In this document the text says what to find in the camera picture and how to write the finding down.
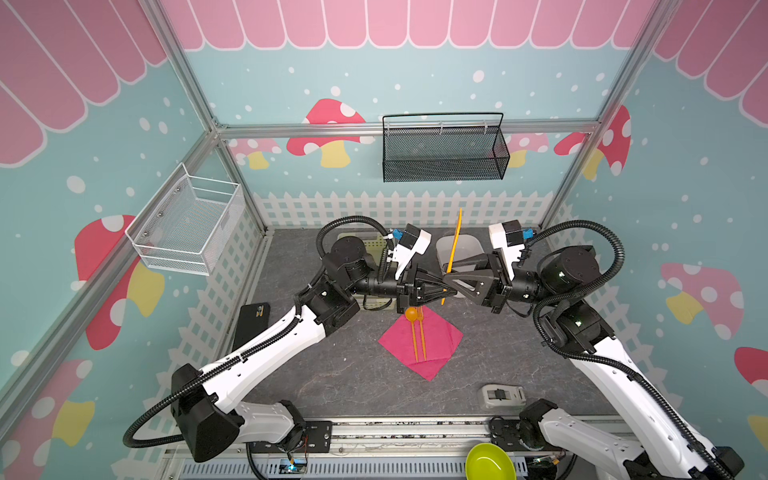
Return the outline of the orange chopstick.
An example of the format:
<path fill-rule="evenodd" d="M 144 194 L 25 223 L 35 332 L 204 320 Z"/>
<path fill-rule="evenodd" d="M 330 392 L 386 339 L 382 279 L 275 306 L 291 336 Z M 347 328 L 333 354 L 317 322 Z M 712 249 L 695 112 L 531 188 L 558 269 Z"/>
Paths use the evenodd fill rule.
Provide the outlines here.
<path fill-rule="evenodd" d="M 438 261 L 445 273 L 451 273 L 455 260 L 456 251 L 460 237 L 460 231 L 463 222 L 463 208 L 459 208 L 458 218 L 454 234 L 448 238 L 444 237 L 438 241 L 437 253 Z"/>
<path fill-rule="evenodd" d="M 424 319 L 421 318 L 418 320 L 419 330 L 420 330 L 420 341 L 421 341 L 421 347 L 422 347 L 422 354 L 423 354 L 423 361 L 428 360 L 427 356 L 427 349 L 426 349 L 426 338 L 425 338 L 425 329 L 424 329 Z"/>

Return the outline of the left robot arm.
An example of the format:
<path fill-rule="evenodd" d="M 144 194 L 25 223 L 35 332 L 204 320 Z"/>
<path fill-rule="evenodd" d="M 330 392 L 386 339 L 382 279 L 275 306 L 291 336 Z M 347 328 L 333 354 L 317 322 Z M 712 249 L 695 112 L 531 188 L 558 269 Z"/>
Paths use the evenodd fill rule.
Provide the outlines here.
<path fill-rule="evenodd" d="M 176 370 L 170 395 L 127 428 L 123 444 L 143 449 L 184 442 L 198 463 L 239 442 L 295 448 L 306 430 L 295 406 L 288 401 L 253 404 L 246 395 L 352 319 L 360 310 L 359 295 L 389 298 L 404 313 L 455 294 L 442 275 L 413 261 L 430 243 L 430 233 L 412 224 L 388 230 L 360 215 L 329 222 L 315 239 L 321 266 L 294 294 L 291 309 L 219 360 L 201 369 L 185 364 Z"/>

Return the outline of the orange spoon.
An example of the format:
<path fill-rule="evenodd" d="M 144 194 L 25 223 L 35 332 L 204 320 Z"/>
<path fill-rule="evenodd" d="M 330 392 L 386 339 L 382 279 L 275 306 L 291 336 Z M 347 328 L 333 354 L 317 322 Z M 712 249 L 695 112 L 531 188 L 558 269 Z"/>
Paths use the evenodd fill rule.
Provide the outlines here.
<path fill-rule="evenodd" d="M 419 311 L 416 307 L 409 307 L 405 311 L 405 318 L 410 323 L 411 340 L 413 346 L 414 360 L 419 361 L 418 335 L 416 325 L 419 322 Z"/>

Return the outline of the black box with yellow label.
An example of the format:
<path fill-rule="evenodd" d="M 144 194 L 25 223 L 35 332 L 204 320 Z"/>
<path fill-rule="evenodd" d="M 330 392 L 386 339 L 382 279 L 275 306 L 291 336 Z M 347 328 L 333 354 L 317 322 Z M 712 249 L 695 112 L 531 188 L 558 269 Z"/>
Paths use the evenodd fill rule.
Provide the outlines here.
<path fill-rule="evenodd" d="M 269 327 L 271 307 L 267 302 L 243 305 L 235 326 L 232 350 L 237 350 Z"/>

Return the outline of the white small device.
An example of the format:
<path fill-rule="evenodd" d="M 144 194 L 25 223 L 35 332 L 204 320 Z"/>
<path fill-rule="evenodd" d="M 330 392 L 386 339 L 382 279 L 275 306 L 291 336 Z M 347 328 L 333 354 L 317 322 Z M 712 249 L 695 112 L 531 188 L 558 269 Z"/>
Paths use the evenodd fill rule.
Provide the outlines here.
<path fill-rule="evenodd" d="M 479 396 L 486 409 L 518 408 L 527 403 L 524 390 L 520 386 L 486 384 L 481 387 Z"/>

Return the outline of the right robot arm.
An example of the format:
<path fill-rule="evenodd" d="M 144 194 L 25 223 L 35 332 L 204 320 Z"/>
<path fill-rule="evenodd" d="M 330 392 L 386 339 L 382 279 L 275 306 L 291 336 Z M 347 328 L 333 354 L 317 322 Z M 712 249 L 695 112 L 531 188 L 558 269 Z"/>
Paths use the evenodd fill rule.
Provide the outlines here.
<path fill-rule="evenodd" d="M 538 242 L 570 229 L 591 230 L 607 241 L 614 257 L 606 271 L 590 245 L 555 250 L 535 270 L 525 270 Z M 489 235 L 492 253 L 468 258 L 471 270 L 446 274 L 445 284 L 495 313 L 509 302 L 530 304 L 544 346 L 586 375 L 633 434 L 623 439 L 540 399 L 519 415 L 526 448 L 567 450 L 592 464 L 601 479 L 733 479 L 744 469 L 733 448 L 700 434 L 636 370 L 614 329 L 587 303 L 624 264 L 625 249 L 615 233 L 593 221 L 570 220 L 538 233 L 509 221 L 490 226 Z"/>

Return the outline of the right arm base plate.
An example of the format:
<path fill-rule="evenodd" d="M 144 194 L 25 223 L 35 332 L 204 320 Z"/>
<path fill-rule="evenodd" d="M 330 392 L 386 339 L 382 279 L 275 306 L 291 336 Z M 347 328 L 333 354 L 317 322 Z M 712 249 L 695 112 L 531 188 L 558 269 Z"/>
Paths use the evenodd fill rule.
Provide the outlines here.
<path fill-rule="evenodd" d="M 492 417 L 488 422 L 491 442 L 504 451 L 540 451 L 545 442 L 528 420 Z"/>

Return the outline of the white plastic tub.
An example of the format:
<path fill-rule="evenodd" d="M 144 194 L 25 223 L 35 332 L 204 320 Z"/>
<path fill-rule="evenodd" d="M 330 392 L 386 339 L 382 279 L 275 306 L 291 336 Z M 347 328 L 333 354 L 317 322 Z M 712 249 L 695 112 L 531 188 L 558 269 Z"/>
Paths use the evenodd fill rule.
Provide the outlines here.
<path fill-rule="evenodd" d="M 438 260 L 438 253 L 437 253 L 437 247 L 438 247 L 438 241 L 436 243 L 436 256 Z M 458 242 L 458 248 L 455 255 L 455 260 L 464 259 L 473 255 L 484 253 L 484 250 L 482 248 L 482 245 L 480 241 L 472 236 L 467 234 L 460 234 L 459 242 Z"/>

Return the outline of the lime green bowl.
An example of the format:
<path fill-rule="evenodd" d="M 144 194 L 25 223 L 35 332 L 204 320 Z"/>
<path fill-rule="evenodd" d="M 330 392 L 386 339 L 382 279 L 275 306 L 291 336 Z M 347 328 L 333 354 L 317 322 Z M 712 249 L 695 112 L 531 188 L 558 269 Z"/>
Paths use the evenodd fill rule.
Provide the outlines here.
<path fill-rule="evenodd" d="M 467 480 L 516 480 L 517 471 L 510 456 L 492 443 L 475 445 L 465 461 Z"/>

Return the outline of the pink paper napkin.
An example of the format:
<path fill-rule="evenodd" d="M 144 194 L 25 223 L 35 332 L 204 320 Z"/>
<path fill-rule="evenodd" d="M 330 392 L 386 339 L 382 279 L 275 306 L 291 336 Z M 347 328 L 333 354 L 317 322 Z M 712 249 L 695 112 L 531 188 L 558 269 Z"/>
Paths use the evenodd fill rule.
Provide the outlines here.
<path fill-rule="evenodd" d="M 463 340 L 463 333 L 430 308 L 422 307 L 428 360 L 423 361 L 419 325 L 419 361 L 414 360 L 410 323 L 401 315 L 380 337 L 378 343 L 405 367 L 426 381 L 434 380 L 448 364 Z"/>

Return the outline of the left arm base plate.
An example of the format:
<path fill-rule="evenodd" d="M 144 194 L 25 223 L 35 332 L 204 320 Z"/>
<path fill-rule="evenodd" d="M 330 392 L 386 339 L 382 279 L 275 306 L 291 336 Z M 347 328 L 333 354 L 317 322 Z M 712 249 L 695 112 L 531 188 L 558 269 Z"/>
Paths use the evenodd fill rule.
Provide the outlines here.
<path fill-rule="evenodd" d="M 251 442 L 253 452 L 262 453 L 328 453 L 330 451 L 333 423 L 331 421 L 307 421 L 304 426 L 294 427 L 287 437 L 277 443 Z"/>

